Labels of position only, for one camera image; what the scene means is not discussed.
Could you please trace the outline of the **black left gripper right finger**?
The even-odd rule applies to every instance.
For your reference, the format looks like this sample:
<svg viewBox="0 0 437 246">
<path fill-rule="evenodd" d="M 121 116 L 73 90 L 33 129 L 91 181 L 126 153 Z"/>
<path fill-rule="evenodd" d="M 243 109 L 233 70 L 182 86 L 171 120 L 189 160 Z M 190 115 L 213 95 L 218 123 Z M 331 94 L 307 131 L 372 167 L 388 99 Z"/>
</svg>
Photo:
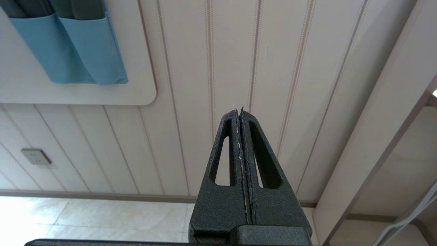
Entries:
<svg viewBox="0 0 437 246">
<path fill-rule="evenodd" d="M 296 227 L 312 236 L 312 227 L 258 119 L 242 109 L 239 126 L 248 222 Z"/>
</svg>

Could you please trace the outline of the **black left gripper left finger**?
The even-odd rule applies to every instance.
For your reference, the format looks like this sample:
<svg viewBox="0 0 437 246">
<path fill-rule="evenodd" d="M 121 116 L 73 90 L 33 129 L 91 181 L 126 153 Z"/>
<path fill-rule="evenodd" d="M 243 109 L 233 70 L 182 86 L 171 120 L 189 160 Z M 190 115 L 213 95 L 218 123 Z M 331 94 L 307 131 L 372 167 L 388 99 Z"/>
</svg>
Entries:
<svg viewBox="0 0 437 246">
<path fill-rule="evenodd" d="M 223 143 L 228 139 L 228 186 L 216 184 Z M 231 230 L 247 223 L 236 110 L 223 115 L 189 223 L 189 240 L 228 240 Z"/>
</svg>

